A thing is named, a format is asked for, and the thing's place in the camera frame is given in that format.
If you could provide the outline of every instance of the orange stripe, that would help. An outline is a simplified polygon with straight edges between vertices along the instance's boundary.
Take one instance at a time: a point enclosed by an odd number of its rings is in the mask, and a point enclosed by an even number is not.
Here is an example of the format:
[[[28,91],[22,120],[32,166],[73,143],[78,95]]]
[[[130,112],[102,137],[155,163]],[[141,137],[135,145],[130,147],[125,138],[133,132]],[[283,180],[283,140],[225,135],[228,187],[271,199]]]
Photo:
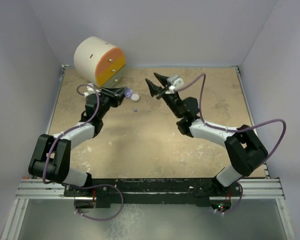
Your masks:
[[[96,65],[94,75],[98,76],[99,74],[103,73],[106,69],[110,68],[111,65],[122,55],[124,55],[124,52],[119,47],[111,48],[100,58],[98,64]]]

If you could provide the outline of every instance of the yellow stripe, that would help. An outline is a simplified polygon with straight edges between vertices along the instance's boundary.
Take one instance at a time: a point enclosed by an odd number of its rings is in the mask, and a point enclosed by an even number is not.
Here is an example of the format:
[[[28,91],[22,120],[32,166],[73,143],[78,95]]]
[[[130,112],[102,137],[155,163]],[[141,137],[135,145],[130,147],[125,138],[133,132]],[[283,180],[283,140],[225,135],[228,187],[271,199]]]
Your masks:
[[[101,72],[96,76],[95,80],[99,87],[105,84],[113,75],[115,75],[124,65],[126,64],[125,55],[120,56],[115,60],[110,67]]]

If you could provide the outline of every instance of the white connector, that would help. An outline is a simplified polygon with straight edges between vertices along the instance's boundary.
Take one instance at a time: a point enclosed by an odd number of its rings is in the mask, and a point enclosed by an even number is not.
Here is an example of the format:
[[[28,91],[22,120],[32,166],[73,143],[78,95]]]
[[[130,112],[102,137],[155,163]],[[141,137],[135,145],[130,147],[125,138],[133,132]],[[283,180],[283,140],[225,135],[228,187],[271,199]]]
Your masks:
[[[176,90],[184,85],[184,80],[178,74],[168,77],[167,82],[170,83],[171,86],[169,86],[169,90],[165,92],[166,94],[174,94]]]
[[[86,86],[86,90],[83,94],[85,97],[89,96],[90,94],[94,94],[95,91],[93,88],[95,88],[96,92],[99,93],[100,91],[98,89],[96,89],[96,86],[94,86],[93,83],[88,83],[89,86]]]

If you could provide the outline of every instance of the white cylinder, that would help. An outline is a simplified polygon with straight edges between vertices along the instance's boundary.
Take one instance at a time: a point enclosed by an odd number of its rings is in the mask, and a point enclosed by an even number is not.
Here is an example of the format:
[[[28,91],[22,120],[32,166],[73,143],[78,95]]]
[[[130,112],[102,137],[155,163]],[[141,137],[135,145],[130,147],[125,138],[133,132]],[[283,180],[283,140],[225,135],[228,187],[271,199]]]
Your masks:
[[[222,186],[228,187],[241,177],[242,175],[238,173],[232,165],[229,165],[219,172],[219,174],[216,176],[216,179],[222,184]]]
[[[76,71],[98,87],[116,84],[126,65],[124,52],[119,47],[96,36],[87,38],[77,47],[73,60]]]
[[[82,187],[85,185],[87,177],[88,174],[86,172],[70,167],[68,175],[65,180],[63,180],[63,183]]]

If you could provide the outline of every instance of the cylindrical object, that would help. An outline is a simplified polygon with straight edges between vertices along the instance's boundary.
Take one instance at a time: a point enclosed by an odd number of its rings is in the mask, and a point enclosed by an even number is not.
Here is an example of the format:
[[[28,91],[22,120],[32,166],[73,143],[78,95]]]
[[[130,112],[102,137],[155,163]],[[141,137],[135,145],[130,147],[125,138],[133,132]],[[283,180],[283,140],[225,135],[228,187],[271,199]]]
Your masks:
[[[74,53],[74,67],[98,87],[113,87],[124,73],[124,52],[96,36],[84,40]]]
[[[234,181],[237,181],[241,177],[242,175],[238,173],[232,165],[229,165],[218,173],[216,179],[222,186],[229,187]]]
[[[132,95],[131,95],[131,100],[132,100],[133,102],[138,102],[138,101],[140,100],[139,94],[136,94],[136,93],[132,94]]]

